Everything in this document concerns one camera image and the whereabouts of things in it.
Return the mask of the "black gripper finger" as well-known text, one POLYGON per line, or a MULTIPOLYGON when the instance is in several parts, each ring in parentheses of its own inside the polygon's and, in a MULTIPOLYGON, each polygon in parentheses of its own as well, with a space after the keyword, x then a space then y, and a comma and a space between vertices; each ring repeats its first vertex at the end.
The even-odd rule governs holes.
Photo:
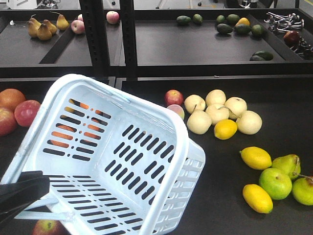
POLYGON ((0 219, 11 220, 49 192, 49 186, 1 186, 0 219))
POLYGON ((22 172, 16 183, 7 183, 0 186, 0 195, 44 196, 49 193, 50 179, 42 171, 22 172))

